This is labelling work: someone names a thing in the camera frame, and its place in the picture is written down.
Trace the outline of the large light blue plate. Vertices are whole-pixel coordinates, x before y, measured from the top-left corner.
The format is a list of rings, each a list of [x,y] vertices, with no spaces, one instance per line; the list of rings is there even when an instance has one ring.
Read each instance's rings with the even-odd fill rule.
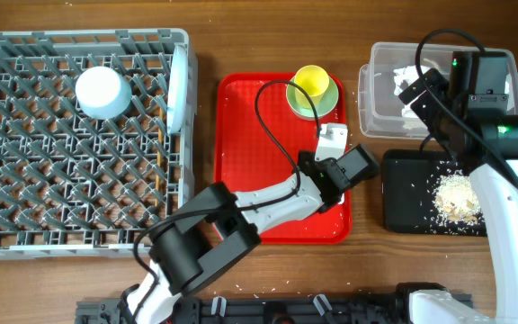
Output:
[[[167,133],[175,134],[183,126],[188,92],[188,54],[186,48],[174,48],[167,96]]]

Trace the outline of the white napkin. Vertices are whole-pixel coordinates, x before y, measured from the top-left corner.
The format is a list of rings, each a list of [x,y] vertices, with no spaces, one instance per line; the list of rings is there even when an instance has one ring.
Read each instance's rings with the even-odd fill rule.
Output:
[[[415,66],[395,69],[393,79],[395,83],[394,95],[399,96],[409,85],[418,79]],[[405,118],[417,118],[416,114],[411,110],[409,103],[404,104],[401,114]]]

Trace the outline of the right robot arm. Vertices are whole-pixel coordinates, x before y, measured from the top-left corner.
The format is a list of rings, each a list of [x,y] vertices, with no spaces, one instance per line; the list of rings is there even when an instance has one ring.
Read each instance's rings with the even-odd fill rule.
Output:
[[[469,174],[478,198],[496,279],[494,323],[518,323],[518,114],[508,112],[508,58],[501,51],[457,51],[451,74],[423,70],[399,98],[430,136],[457,159],[479,163]]]

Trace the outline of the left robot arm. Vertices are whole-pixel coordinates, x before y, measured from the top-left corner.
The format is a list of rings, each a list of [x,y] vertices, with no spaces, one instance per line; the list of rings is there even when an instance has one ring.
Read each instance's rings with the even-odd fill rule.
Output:
[[[138,234],[148,238],[150,260],[142,283],[121,295],[128,323],[161,323],[175,303],[221,277],[262,242],[262,233],[302,221],[337,205],[344,193],[380,171],[362,145],[341,157],[316,159],[301,151],[285,181],[255,192],[232,193],[222,182],[210,185],[172,216]]]

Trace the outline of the yellow plastic cup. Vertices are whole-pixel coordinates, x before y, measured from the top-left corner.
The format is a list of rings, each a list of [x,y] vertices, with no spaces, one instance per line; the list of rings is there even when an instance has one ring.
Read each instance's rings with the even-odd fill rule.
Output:
[[[303,94],[299,89],[295,89],[296,102],[301,107],[309,108],[308,100],[311,100],[314,105],[321,101],[329,87],[329,76],[322,67],[307,65],[295,74],[294,83],[307,93]]]

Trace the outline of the small light blue bowl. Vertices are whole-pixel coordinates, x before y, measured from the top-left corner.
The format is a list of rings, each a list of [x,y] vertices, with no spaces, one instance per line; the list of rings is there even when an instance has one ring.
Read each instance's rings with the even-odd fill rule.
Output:
[[[132,97],[130,84],[109,67],[92,67],[83,72],[76,81],[75,93],[83,113],[98,120],[125,113]]]

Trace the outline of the wooden chopstick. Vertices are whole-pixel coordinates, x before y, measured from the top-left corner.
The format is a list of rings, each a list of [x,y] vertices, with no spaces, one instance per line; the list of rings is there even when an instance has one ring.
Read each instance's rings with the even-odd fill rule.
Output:
[[[161,107],[159,107],[158,117],[161,120],[163,120],[163,118],[164,118],[164,112],[163,112],[163,109]],[[163,132],[161,130],[158,130],[157,141],[159,143],[161,143],[163,139],[164,139]],[[161,163],[162,163],[162,155],[161,155],[161,153],[157,153],[156,164],[160,167]],[[156,190],[157,190],[158,193],[160,193],[159,190],[161,189],[161,180],[162,180],[162,177],[160,175],[157,175],[156,176]],[[160,201],[156,198],[155,206],[158,207],[159,203],[160,203]]]

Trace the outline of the food scraps and rice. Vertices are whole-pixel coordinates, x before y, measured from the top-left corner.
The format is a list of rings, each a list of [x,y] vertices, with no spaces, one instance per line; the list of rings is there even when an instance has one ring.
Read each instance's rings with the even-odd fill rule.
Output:
[[[461,170],[438,175],[432,181],[427,233],[452,236],[486,236],[478,198],[469,177]]]

